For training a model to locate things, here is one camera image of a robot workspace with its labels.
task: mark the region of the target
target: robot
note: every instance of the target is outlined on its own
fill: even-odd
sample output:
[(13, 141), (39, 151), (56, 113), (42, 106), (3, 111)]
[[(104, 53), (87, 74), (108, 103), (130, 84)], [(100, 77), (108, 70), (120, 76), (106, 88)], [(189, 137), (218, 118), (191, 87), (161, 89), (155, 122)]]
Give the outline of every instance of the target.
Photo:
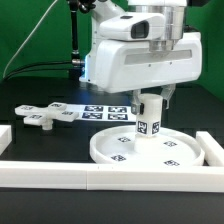
[[(150, 167), (202, 165), (204, 152), (195, 139), (161, 128), (162, 106), (165, 102), (169, 107), (176, 83), (196, 80), (201, 73), (200, 33), (184, 33), (187, 0), (129, 0), (128, 12), (111, 0), (74, 2), (84, 13), (92, 10), (92, 48), (80, 82), (109, 93), (132, 91), (131, 111), (136, 115), (135, 126), (93, 136), (92, 159)], [(74, 51), (74, 64), (77, 55)], [(141, 94), (141, 89), (157, 86), (163, 87), (161, 95)], [(16, 113), (24, 115), (26, 107), (16, 108)], [(76, 118), (74, 113), (49, 107), (48, 119), (37, 114), (42, 120), (33, 122), (32, 114), (24, 121), (48, 130), (52, 119)]]

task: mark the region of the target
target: white plastic piece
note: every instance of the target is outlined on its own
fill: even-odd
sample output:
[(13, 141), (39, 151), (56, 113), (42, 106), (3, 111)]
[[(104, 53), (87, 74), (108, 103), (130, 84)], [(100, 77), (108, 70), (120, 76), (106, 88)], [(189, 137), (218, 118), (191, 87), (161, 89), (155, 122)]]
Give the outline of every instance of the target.
[(0, 162), (0, 187), (86, 189), (91, 164)]
[(196, 80), (201, 67), (198, 33), (184, 34), (170, 52), (149, 52), (148, 41), (104, 40), (92, 81), (107, 92), (122, 92)]
[(161, 128), (159, 134), (142, 138), (136, 142), (135, 126), (109, 128), (91, 138), (90, 155), (99, 164), (146, 168), (203, 165), (203, 150), (194, 138), (184, 133)]
[(67, 104), (52, 103), (46, 108), (22, 105), (15, 108), (17, 115), (26, 116), (24, 123), (42, 126), (43, 130), (51, 130), (53, 119), (72, 122), (79, 117), (78, 112), (66, 110)]
[[(107, 122), (136, 122), (136, 116), (131, 113), (131, 107), (127, 106), (106, 106), (106, 105), (83, 105), (83, 104), (67, 104), (66, 111), (63, 112), (60, 107), (58, 110), (60, 113), (56, 113), (56, 119), (61, 121), (73, 121), (73, 116), (69, 116), (71, 113), (78, 114), (76, 120), (86, 121), (107, 121)], [(48, 112), (57, 112), (58, 110), (48, 107)], [(40, 125), (38, 119), (30, 120), (30, 117), (41, 116), (40, 120), (44, 122), (46, 120), (46, 108), (37, 108), (34, 106), (23, 105), (15, 109), (16, 114), (21, 116), (27, 116), (26, 123), (35, 122), (36, 125)]]
[(12, 141), (12, 131), (10, 125), (0, 125), (0, 155)]
[(138, 168), (98, 165), (88, 171), (88, 190), (224, 192), (224, 168)]
[(209, 166), (224, 167), (224, 149), (208, 132), (197, 132), (196, 140), (205, 151)]
[(128, 0), (128, 5), (187, 6), (187, 0)]
[[(132, 28), (139, 23), (148, 24), (148, 33), (142, 38), (132, 36)], [(100, 24), (100, 34), (115, 40), (154, 40), (164, 33), (165, 17), (160, 13), (125, 13)]]
[(136, 117), (136, 133), (151, 137), (159, 133), (163, 97), (156, 94), (141, 94), (139, 100), (144, 105), (144, 113)]

